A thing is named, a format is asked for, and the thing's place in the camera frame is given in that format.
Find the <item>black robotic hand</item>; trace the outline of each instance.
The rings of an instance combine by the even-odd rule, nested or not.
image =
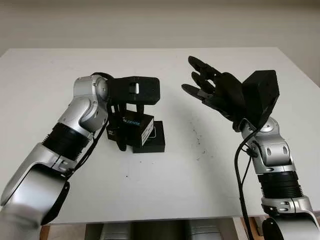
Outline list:
[[[236,132],[241,132],[244,121],[256,129],[266,123],[279,96],[274,70],[255,71],[241,83],[194,56],[189,56],[188,62],[199,72],[193,71],[191,77],[200,88],[183,84],[182,89],[232,121]]]

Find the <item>robotic arm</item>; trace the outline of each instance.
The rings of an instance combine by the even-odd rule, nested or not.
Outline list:
[[[288,144],[280,136],[278,123],[270,117],[279,97],[276,72],[255,71],[241,83],[230,73],[220,73],[193,56],[188,61],[199,72],[191,76],[200,88],[183,84],[183,90],[220,112],[233,122],[236,132],[242,132],[244,141],[236,151],[235,169],[249,239],[253,240],[253,235],[238,170],[238,155],[244,145],[261,183],[261,205],[270,216],[262,224],[264,239],[320,240],[319,224],[298,183]]]
[[[159,99],[157,78],[113,78],[106,73],[78,78],[68,108],[1,195],[0,240],[39,239],[41,225],[58,215],[67,197],[68,179],[84,163],[84,158],[77,162],[82,150],[91,140],[97,141],[97,130],[106,128],[107,109],[126,103],[153,105]]]

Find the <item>black box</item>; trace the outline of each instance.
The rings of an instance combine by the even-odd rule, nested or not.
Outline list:
[[[154,121],[153,125],[153,131],[143,147],[133,147],[134,154],[165,152],[166,141],[163,122]]]
[[[126,144],[141,148],[154,128],[154,116],[126,110],[122,118]],[[111,124],[106,127],[108,139],[116,141],[116,129]]]

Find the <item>white table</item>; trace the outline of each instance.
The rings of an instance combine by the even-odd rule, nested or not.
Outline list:
[[[243,81],[255,70],[277,72],[272,116],[294,157],[299,183],[320,210],[320,89],[277,48],[10,49],[0,58],[0,192],[37,142],[51,132],[73,96],[77,77],[160,79],[161,99],[145,112],[163,120],[165,153],[118,150],[104,134],[54,223],[241,215],[234,154],[242,137],[218,112],[182,91],[193,81],[189,55]],[[244,170],[248,156],[240,158]],[[261,191],[250,167],[249,215],[261,215]]]

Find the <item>white wall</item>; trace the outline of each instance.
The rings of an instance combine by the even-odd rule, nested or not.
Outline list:
[[[280,3],[0,0],[0,55],[8,48],[279,47],[320,86],[319,1]]]

